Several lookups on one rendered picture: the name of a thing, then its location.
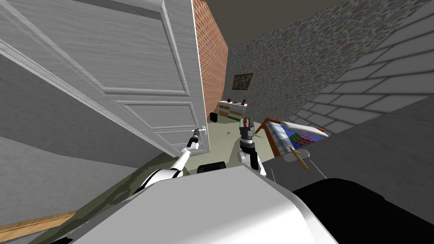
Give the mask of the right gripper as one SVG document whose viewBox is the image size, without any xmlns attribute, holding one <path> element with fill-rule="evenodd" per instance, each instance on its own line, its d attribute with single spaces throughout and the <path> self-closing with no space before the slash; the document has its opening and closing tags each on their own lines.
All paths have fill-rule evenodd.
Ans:
<svg viewBox="0 0 434 244">
<path fill-rule="evenodd" d="M 244 118 L 242 121 L 242 127 L 239 127 L 240 135 L 242 139 L 251 139 L 255 136 L 254 122 L 251 118 Z"/>
</svg>

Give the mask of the white dresser with drawers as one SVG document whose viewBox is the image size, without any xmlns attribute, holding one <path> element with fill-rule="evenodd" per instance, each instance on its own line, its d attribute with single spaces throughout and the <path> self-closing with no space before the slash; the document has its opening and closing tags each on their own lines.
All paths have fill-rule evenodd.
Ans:
<svg viewBox="0 0 434 244">
<path fill-rule="evenodd" d="M 241 121 L 245 118 L 246 103 L 229 103 L 220 101 L 218 104 L 218 115 L 235 121 Z"/>
</svg>

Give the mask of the wooden bed with colourful bedding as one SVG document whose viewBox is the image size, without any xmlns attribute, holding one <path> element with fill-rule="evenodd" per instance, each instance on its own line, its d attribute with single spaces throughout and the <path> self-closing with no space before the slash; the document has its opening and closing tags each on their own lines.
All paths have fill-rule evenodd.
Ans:
<svg viewBox="0 0 434 244">
<path fill-rule="evenodd" d="M 260 130 L 265 131 L 275 158 L 283 156 L 286 162 L 299 161 L 306 169 L 309 167 L 304 159 L 310 157 L 310 154 L 303 147 L 328 137 L 322 128 L 281 122 L 269 117 L 259 125 L 255 133 Z"/>
</svg>

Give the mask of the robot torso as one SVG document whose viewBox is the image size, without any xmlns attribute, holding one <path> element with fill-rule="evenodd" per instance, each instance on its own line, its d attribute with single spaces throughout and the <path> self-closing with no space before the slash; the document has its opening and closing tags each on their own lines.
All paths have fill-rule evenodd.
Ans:
<svg viewBox="0 0 434 244">
<path fill-rule="evenodd" d="M 161 180 L 50 244 L 338 244 L 291 191 L 237 166 Z"/>
</svg>

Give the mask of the white panelled door leaf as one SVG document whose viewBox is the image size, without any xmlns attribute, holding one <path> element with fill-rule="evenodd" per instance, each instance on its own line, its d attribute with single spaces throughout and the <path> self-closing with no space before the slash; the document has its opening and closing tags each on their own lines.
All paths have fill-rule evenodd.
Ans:
<svg viewBox="0 0 434 244">
<path fill-rule="evenodd" d="M 0 0 L 0 54 L 172 157 L 207 127 L 192 0 Z"/>
</svg>

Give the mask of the dark framed wall picture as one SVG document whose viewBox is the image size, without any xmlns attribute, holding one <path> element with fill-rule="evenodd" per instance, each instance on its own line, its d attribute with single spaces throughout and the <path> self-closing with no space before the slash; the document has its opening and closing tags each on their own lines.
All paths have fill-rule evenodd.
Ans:
<svg viewBox="0 0 434 244">
<path fill-rule="evenodd" d="M 235 75 L 233 80 L 233 90 L 248 90 L 253 73 Z"/>
</svg>

